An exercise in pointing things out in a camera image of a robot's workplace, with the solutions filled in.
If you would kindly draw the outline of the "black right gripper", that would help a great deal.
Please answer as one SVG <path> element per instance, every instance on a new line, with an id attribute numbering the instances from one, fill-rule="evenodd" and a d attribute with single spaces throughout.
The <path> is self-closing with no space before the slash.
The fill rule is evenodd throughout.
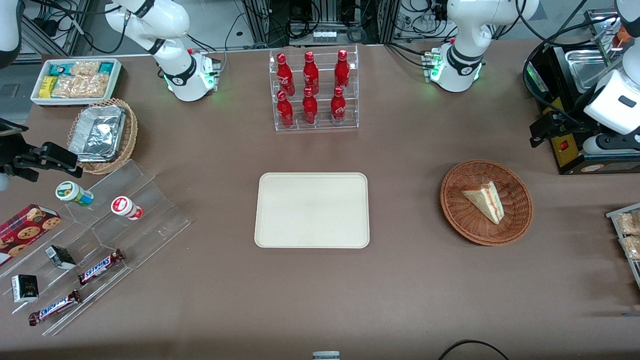
<path id="1" fill-rule="evenodd" d="M 30 145 L 23 135 L 17 132 L 2 132 L 0 137 L 0 173 L 7 176 L 18 176 L 29 182 L 36 182 L 38 171 L 43 169 L 45 161 L 50 170 L 66 173 L 80 179 L 82 167 L 77 165 L 78 156 L 53 142 L 45 142 L 41 146 Z"/>

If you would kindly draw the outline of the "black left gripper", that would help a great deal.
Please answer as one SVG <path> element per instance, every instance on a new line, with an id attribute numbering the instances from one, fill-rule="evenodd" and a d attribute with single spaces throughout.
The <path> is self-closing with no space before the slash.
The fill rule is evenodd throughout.
<path id="1" fill-rule="evenodd" d="M 547 111 L 542 118 L 530 125 L 531 148 L 537 148 L 545 141 L 572 133 L 587 133 L 589 136 L 601 133 L 601 126 L 584 111 Z"/>

